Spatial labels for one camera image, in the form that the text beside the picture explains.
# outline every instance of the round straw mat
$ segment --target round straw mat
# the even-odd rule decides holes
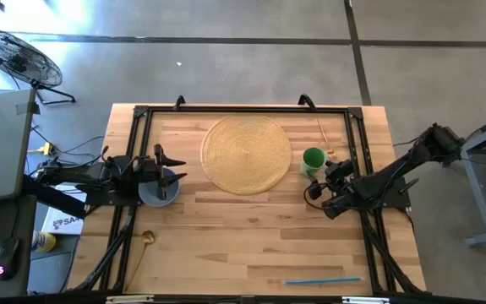
[[[275,122],[261,116],[220,120],[203,140],[201,165],[220,189],[256,194],[271,189],[287,173],[292,146]]]

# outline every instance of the butcher block tabletop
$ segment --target butcher block tabletop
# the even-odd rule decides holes
[[[126,154],[135,106],[113,105],[104,141],[104,146],[109,146],[109,155]],[[372,163],[377,171],[396,159],[385,109],[382,106],[362,108]],[[248,196],[226,193],[212,184],[203,172],[199,157],[203,138],[215,123],[229,115],[267,116],[286,132],[292,146],[292,163],[284,178],[268,192]],[[341,114],[155,113],[147,154],[154,156],[154,144],[161,144],[167,157],[187,163],[172,169],[188,175],[181,180],[180,193],[172,204],[162,208],[138,207],[126,285],[143,249],[141,233],[153,231],[156,241],[146,249],[126,293],[370,295],[358,213],[350,210],[330,220],[322,211],[310,208],[303,201],[303,190],[309,185],[308,178],[300,173],[303,151],[310,147],[327,150],[318,118],[336,158],[348,159],[347,134]],[[139,153],[144,125],[142,119],[134,155]],[[358,155],[362,155],[355,122],[353,127]],[[69,288],[81,283],[106,251],[113,210],[113,207],[100,207],[86,217]],[[391,255],[412,282],[424,290],[409,220],[398,210],[386,209],[384,221]],[[110,285],[115,280],[119,253],[113,259]],[[385,286],[380,259],[377,264],[380,282]],[[341,277],[360,277],[361,281],[316,285],[283,283],[284,280]]]

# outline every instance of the gray bowl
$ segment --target gray bowl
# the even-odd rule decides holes
[[[164,168],[164,176],[173,176],[175,172]],[[156,196],[156,189],[158,188],[158,182],[143,182],[139,185],[139,197],[143,203],[152,207],[164,207],[171,203],[178,195],[180,191],[179,181],[175,181],[171,186],[167,188],[167,195],[165,200],[160,200]]]

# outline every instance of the concrete floor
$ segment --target concrete floor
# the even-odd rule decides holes
[[[341,0],[3,2],[7,10],[0,13],[0,29],[9,31],[350,37]],[[486,41],[484,0],[352,0],[352,5],[361,39]],[[59,89],[78,99],[75,105],[43,106],[35,117],[41,132],[62,149],[103,134],[114,102],[174,102],[184,95],[187,102],[294,103],[307,93],[317,104],[362,104],[350,46],[32,44],[62,69]],[[361,52],[372,104],[386,107],[394,142],[414,138],[433,122],[461,136],[486,123],[486,48],[362,47]],[[4,73],[0,89],[15,89]],[[34,148],[42,144],[34,134],[30,142]],[[100,149],[97,141],[80,151]],[[398,147],[396,152],[406,150]],[[29,161],[32,167],[40,159]],[[464,169],[428,164],[411,176],[420,178],[410,196],[428,289],[486,299],[486,246],[464,245],[465,237],[484,231]],[[60,250],[71,249],[72,240],[63,242]],[[42,276],[47,267],[56,275]],[[29,288],[57,291],[67,267],[68,255],[33,262]]]

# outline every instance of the green mug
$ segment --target green mug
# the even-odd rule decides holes
[[[305,176],[316,173],[327,161],[327,153],[319,148],[308,148],[303,152],[301,173]]]

